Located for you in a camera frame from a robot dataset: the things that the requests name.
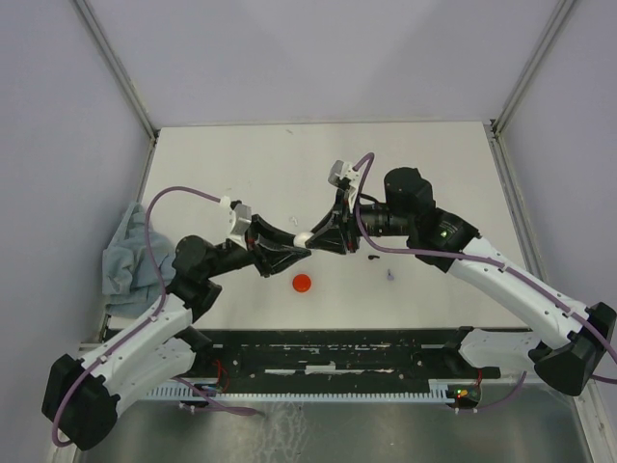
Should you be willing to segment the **white earbud charging case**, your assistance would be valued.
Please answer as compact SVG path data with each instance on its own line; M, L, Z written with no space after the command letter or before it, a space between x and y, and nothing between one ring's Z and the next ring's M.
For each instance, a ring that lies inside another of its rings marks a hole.
M310 231L302 231L297 233L293 238L293 245L298 248L306 249L309 241L313 238L313 233Z

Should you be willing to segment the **red earbud charging case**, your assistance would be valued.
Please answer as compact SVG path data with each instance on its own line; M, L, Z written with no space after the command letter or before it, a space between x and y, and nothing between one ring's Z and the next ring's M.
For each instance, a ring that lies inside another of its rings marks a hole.
M308 274L300 273L294 276L292 287L299 293L308 292L312 287L312 280Z

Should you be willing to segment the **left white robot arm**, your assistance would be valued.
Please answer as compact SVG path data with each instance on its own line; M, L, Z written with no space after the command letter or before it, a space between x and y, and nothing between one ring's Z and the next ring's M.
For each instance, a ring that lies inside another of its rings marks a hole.
M221 244L196 235L177 243L174 278L127 328L80 358L65 354L53 363L41 411L52 423L57 447L91 449L149 390L186 371L202 376L211 370L210 342L192 325L222 291L213 277L246 266L269 277L311 254L310 231L292 235L240 213L230 222Z

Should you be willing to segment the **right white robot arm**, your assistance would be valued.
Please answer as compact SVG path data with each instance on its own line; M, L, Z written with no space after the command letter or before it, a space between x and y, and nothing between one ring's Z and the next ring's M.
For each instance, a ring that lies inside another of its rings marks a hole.
M608 352L616 312L587 306L551 288L498 251L479 230L436 206L431 183L416 168L384 178L381 203L359 201L366 174L338 161L329 175L335 203L294 244L345 255L380 236L406 237L405 253L462 280L521 320L526 332L462 328L443 352L443 368L464 377L475 368L532 371L558 392L580 395Z

